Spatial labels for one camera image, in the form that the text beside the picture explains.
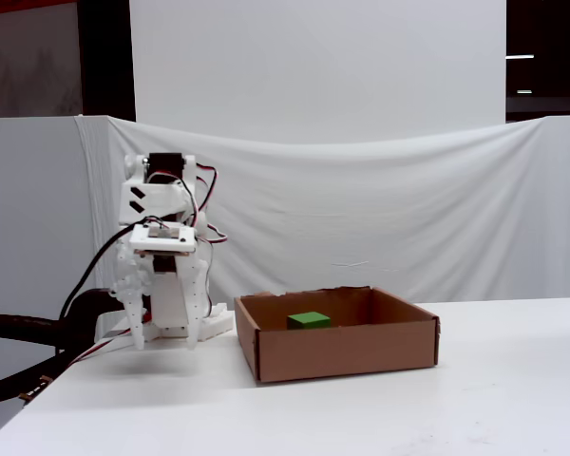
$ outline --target red wire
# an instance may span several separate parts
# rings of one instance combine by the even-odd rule
[[[213,171],[213,180],[211,180],[211,185],[209,186],[209,191],[207,192],[207,196],[205,197],[205,200],[199,206],[199,210],[202,211],[205,208],[205,206],[207,205],[207,203],[209,202],[211,195],[213,195],[213,189],[216,186],[216,182],[218,181],[218,170],[213,166],[206,166],[206,165],[200,164],[200,163],[197,163],[197,166],[200,169]]]
[[[222,242],[225,242],[228,240],[228,236],[224,235],[223,233],[221,233],[219,231],[219,229],[217,227],[215,227],[214,225],[212,225],[211,223],[207,223],[207,228],[209,228],[210,230],[213,230],[216,232],[216,234],[218,236],[220,236],[219,239],[206,239],[207,242],[209,242],[210,244],[220,244]]]
[[[83,359],[85,359],[87,356],[89,356],[90,354],[96,352],[99,349],[102,349],[103,347],[105,347],[107,344],[109,344],[110,342],[112,342],[116,337],[118,337],[119,335],[123,335],[123,334],[127,334],[129,333],[131,330],[124,330],[123,332],[121,332],[120,334],[112,337],[110,340],[106,340],[105,342],[102,342],[99,345],[96,345],[95,347],[91,347],[90,349],[88,349],[87,351],[83,351],[82,354],[79,354],[77,357],[75,357],[71,363],[69,363],[67,366],[70,367],[73,364],[78,363],[79,361],[82,361]]]
[[[178,178],[175,174],[169,173],[168,171],[161,171],[161,170],[153,172],[150,175],[149,179],[151,179],[153,176],[155,176],[157,174],[159,176],[165,176],[166,175],[166,176],[169,176],[169,177],[171,177],[177,181],[180,181],[183,184],[183,186],[186,188],[186,190],[188,190],[188,193],[190,194],[190,198],[193,200],[192,203],[195,204],[194,195],[192,195],[192,192],[190,192],[190,189],[188,189],[188,186],[185,184],[183,179]],[[194,213],[194,217],[192,218],[191,226],[193,226],[193,227],[197,225],[197,219],[199,218],[199,212],[200,212],[200,208],[197,207],[196,211]]]

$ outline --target wire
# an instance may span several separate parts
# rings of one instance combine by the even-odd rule
[[[209,184],[207,183],[207,181],[206,181],[205,179],[203,179],[203,178],[200,177],[200,176],[197,176],[197,181],[204,183],[205,187],[207,188],[207,193],[206,193],[206,195],[205,195],[205,199],[204,199],[204,201],[202,202],[202,204],[205,204],[205,202],[206,202],[206,200],[207,200],[207,196],[209,195]]]
[[[207,192],[204,201],[199,206],[199,210],[202,211],[207,206],[207,203],[209,202],[211,195],[213,195],[213,189],[216,186],[216,182],[218,181],[218,170],[213,166],[207,166],[200,163],[197,163],[197,167],[199,167],[200,169],[213,171],[213,180],[211,180],[211,185],[209,185],[209,191]]]
[[[140,221],[136,221],[135,223],[131,223],[130,225],[124,227],[121,231],[119,231],[114,236],[112,236],[110,239],[108,239],[107,242],[104,244],[104,246],[101,249],[99,249],[99,252],[97,252],[97,254],[95,254],[95,256],[93,257],[91,262],[86,267],[85,273],[83,274],[81,279],[78,281],[78,283],[76,284],[74,289],[71,291],[71,293],[67,297],[66,302],[64,303],[64,306],[62,307],[61,312],[59,314],[60,320],[63,320],[66,317],[67,312],[69,311],[71,303],[74,299],[74,296],[76,296],[76,294],[78,292],[80,292],[80,289],[83,288],[83,285],[85,285],[85,282],[88,279],[88,277],[90,276],[91,272],[93,271],[93,268],[95,268],[95,265],[100,260],[100,258],[104,255],[104,253],[107,251],[107,249],[109,249],[111,247],[111,245],[114,242],[116,242],[118,239],[122,238],[124,235],[126,235],[130,231],[133,231],[133,228],[135,227],[135,225],[143,224],[143,223],[146,223],[147,221],[156,221],[157,223],[162,223],[161,218],[158,218],[155,216],[144,217]]]
[[[207,299],[209,299],[209,310],[205,315],[205,318],[211,316],[211,310],[213,309],[213,302],[211,301],[211,296],[209,295],[209,273],[211,272],[211,265],[213,264],[213,244],[209,242],[207,239],[203,239],[199,237],[199,240],[205,242],[206,244],[211,247],[211,256],[209,258],[209,267],[207,268],[207,275],[205,276],[205,292],[207,293]]]
[[[222,242],[226,242],[228,240],[228,235],[223,234],[217,226],[214,226],[211,223],[207,223],[207,228],[214,231],[219,236],[218,239],[206,239],[206,241],[210,244],[221,244]]]
[[[184,182],[183,179],[178,178],[175,174],[167,173],[165,171],[156,171],[150,175],[150,177],[148,178],[148,183],[150,183],[152,181],[152,179],[154,179],[156,176],[166,176],[168,178],[173,178],[174,180],[181,182],[181,184],[183,185],[183,188],[186,189],[186,192],[188,192],[188,195],[190,196],[190,200],[192,201],[192,206],[194,209],[194,214],[192,217],[192,223],[190,224],[190,226],[192,226],[192,227],[197,226],[197,218],[199,217],[199,210],[200,209],[197,206],[197,199],[194,198],[194,195],[192,194],[192,192],[188,188],[188,185],[186,185],[186,182]]]
[[[90,349],[88,349],[87,351],[83,351],[81,354],[79,354],[78,356],[76,356],[71,363],[69,363],[67,365],[67,367],[69,368],[72,364],[76,364],[79,361],[82,361],[83,359],[85,359],[87,356],[89,356],[90,354],[96,352],[99,349],[102,349],[103,347],[105,347],[107,344],[109,344],[110,342],[112,342],[114,339],[116,339],[117,337],[120,337],[123,334],[127,334],[130,333],[131,330],[124,330],[123,332],[121,332],[120,334],[115,335],[114,337],[112,337],[111,339],[106,340],[105,342],[102,342],[99,345],[95,345],[93,347],[91,347]]]

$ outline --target white backdrop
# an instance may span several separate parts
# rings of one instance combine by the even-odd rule
[[[137,120],[273,143],[504,123],[505,0],[131,0]]]
[[[125,154],[182,151],[218,168],[209,217],[230,241],[216,247],[212,280],[228,302],[340,285],[415,302],[570,296],[570,117],[358,144],[226,140],[114,119],[109,136],[109,159],[87,151],[116,173],[102,177],[112,196],[101,204],[117,200]]]
[[[161,151],[219,169],[215,300],[367,284],[413,301],[570,296],[570,117],[323,145],[0,119],[0,313],[58,315],[116,230],[124,155]],[[50,355],[0,340],[0,378]],[[20,407],[0,404],[0,426]]]
[[[93,249],[76,123],[0,119],[0,314],[57,318]],[[87,286],[94,285],[92,276]],[[50,347],[0,339],[0,379],[53,354]],[[0,403],[0,427],[22,406],[20,399]]]

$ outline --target ceiling light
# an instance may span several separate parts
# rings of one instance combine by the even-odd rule
[[[507,55],[506,60],[533,59],[534,54]]]

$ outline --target box flap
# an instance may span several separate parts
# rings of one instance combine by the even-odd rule
[[[439,364],[439,339],[441,337],[441,320],[437,315],[433,316],[435,320],[435,366]]]
[[[235,318],[237,321],[238,342],[243,349],[247,364],[256,378],[259,379],[259,344],[257,343],[257,334],[259,327],[255,320],[249,315],[245,305],[238,297],[235,299]]]

